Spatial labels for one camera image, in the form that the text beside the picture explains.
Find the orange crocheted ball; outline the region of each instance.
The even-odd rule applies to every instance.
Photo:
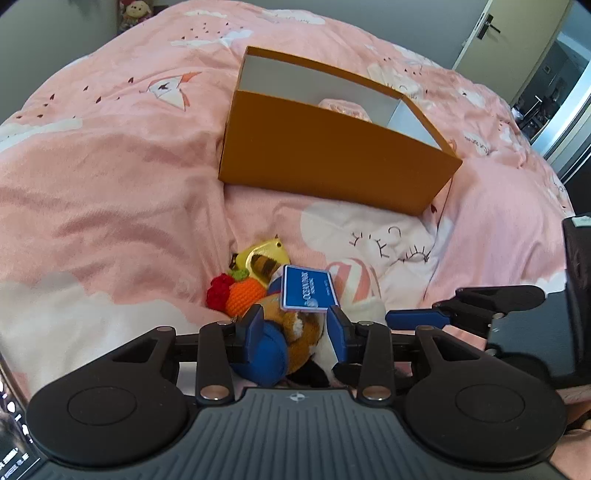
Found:
[[[230,286],[230,296],[226,302],[226,314],[230,317],[244,315],[261,298],[267,295],[261,283],[249,277]]]

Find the bed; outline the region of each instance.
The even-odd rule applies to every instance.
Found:
[[[404,92],[462,167],[419,218],[224,186],[248,45]],[[0,127],[0,171],[0,349],[26,395],[158,325],[192,333],[223,318],[204,306],[210,280],[275,235],[295,264],[361,259],[387,309],[429,307],[461,286],[564,288],[569,198],[508,105],[309,12],[216,0],[165,10],[49,78]],[[590,436],[565,437],[555,454],[573,477],[589,478]]]

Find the black handle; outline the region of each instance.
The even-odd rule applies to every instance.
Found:
[[[491,27],[497,33],[501,33],[501,31],[492,24],[492,19],[493,19],[493,16],[491,14],[488,14],[485,22],[482,24],[482,28],[478,32],[477,37],[479,40],[482,40],[484,38],[484,34],[486,33],[486,30],[488,30],[488,27]]]

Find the orange box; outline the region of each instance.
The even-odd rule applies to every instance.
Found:
[[[323,99],[357,103],[371,122],[321,108]],[[420,215],[461,164],[402,93],[316,61],[246,49],[221,181]]]

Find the card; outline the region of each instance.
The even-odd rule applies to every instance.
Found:
[[[325,313],[330,306],[338,304],[329,272],[295,265],[283,267],[281,285],[283,310]]]

